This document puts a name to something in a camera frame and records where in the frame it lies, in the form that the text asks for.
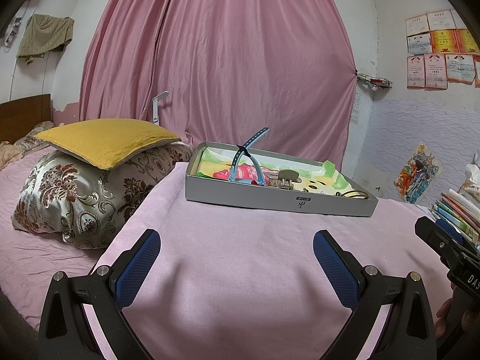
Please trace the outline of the person's right hand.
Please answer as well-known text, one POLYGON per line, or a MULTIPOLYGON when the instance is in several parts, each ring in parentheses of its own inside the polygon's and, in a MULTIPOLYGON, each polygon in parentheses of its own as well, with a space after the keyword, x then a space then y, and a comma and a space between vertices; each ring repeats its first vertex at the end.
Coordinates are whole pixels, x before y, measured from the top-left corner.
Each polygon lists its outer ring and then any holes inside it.
POLYGON ((445 301, 436 313, 435 337, 439 339, 458 324, 467 333, 479 330, 479 300, 471 299, 462 289, 451 283, 452 297, 445 301))

